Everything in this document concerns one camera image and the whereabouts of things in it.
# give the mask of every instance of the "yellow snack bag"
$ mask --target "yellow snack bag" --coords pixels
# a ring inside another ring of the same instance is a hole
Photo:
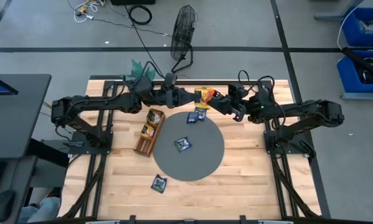
[[[145,124],[143,126],[142,131],[141,131],[141,135],[142,135],[142,137],[152,139],[153,135],[154,135],[154,128],[151,127],[150,125]]]
[[[194,89],[194,93],[201,92],[201,98],[194,102],[197,108],[210,109],[211,107],[207,104],[211,100],[215,93],[214,89],[208,87],[199,87]]]

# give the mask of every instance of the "wooden tabletop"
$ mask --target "wooden tabletop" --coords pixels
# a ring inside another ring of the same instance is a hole
[[[90,80],[86,94],[101,96],[104,82]],[[179,87],[193,92],[198,86]],[[227,93],[227,86],[210,87]],[[279,104],[293,102],[287,80],[276,81],[274,94]],[[194,111],[194,104],[174,109],[165,106],[152,108],[164,111],[168,117],[181,111]],[[224,137],[224,158],[210,176],[182,182],[166,176],[153,156],[146,158],[133,152],[148,110],[147,106],[143,106],[138,114],[120,111],[114,114],[115,137],[106,161],[98,219],[127,220],[130,215],[136,215],[138,220],[238,220],[240,215],[246,215],[250,220],[280,218],[271,160],[263,140],[264,124],[249,123],[247,116],[237,123],[231,115],[224,116],[214,109],[209,110],[207,116],[218,125]],[[90,124],[97,123],[97,116],[97,111],[81,114]],[[296,121],[296,118],[288,118],[286,124]],[[302,154],[287,157],[296,191],[312,211],[320,213],[308,160]],[[81,194],[89,160],[88,155],[80,156],[68,168],[59,216],[67,212]],[[163,194],[150,188],[156,174],[168,178]],[[291,215],[288,194],[285,189],[283,191],[288,214]],[[90,195],[87,214],[92,211],[94,191]]]

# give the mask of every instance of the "snack packet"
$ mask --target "snack packet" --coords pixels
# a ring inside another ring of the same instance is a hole
[[[142,137],[152,139],[154,135],[154,128],[152,128],[150,125],[145,124],[141,131]]]
[[[185,151],[186,149],[189,149],[192,146],[192,144],[187,140],[187,137],[174,141],[174,144],[176,149],[178,149],[178,152]]]
[[[161,120],[161,114],[159,114],[155,111],[149,110],[147,120],[148,120],[149,123],[151,123],[153,125],[158,125],[160,123],[160,120]]]
[[[207,103],[211,100],[215,90],[207,87],[195,88],[194,93],[198,92],[201,92],[201,98],[194,102],[195,106],[198,108],[210,109],[210,106]]]
[[[194,108],[194,112],[199,114],[199,121],[203,121],[205,119],[205,115],[207,114],[207,109]]]
[[[187,124],[194,124],[199,120],[199,113],[196,112],[188,112],[186,123]]]
[[[167,186],[167,178],[161,178],[160,175],[156,175],[154,178],[151,188],[159,193],[163,193]]]

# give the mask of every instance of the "fan stand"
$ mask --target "fan stand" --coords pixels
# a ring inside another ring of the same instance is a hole
[[[191,62],[190,62],[188,65],[185,65],[185,66],[183,66],[183,67],[181,67],[181,68],[175,69],[175,68],[179,65],[179,63],[180,63],[182,60],[185,60],[185,59],[186,59],[185,57],[182,57],[181,59],[178,60],[178,62],[177,62],[177,63],[173,66],[173,68],[171,69],[172,74],[175,74],[176,72],[178,72],[178,71],[180,71],[180,70],[182,70],[182,69],[184,69],[184,68],[187,68],[187,67],[189,67],[189,66],[191,66],[191,65],[193,64],[193,47],[192,47],[192,45],[190,45],[190,44],[188,44],[188,47],[189,47],[189,49],[191,50]]]

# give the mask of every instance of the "gray circular mat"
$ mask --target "gray circular mat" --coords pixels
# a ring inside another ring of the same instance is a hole
[[[212,174],[224,156],[224,138],[217,125],[208,117],[196,124],[187,124],[187,112],[168,117],[154,146],[153,156],[168,176],[182,181],[194,181]],[[192,147],[178,152],[174,141],[188,137]]]

